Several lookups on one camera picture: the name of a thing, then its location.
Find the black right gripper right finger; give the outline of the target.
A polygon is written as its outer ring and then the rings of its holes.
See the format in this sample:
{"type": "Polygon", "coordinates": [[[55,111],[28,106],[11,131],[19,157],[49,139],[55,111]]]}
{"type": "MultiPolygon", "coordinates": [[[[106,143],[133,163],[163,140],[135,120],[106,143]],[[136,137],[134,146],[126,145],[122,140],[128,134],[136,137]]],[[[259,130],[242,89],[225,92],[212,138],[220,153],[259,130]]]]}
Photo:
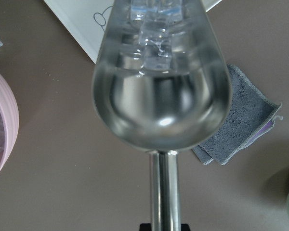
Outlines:
{"type": "Polygon", "coordinates": [[[189,224],[184,223],[182,220],[181,220],[181,231],[190,231],[189,224]]]}

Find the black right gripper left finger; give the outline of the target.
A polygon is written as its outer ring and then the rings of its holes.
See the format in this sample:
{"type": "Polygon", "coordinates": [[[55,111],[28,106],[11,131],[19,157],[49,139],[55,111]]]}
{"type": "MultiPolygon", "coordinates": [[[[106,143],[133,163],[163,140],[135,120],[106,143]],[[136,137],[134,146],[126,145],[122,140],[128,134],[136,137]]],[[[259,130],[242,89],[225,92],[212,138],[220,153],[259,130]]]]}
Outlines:
{"type": "Polygon", "coordinates": [[[151,231],[151,221],[141,223],[139,231],[151,231]]]}

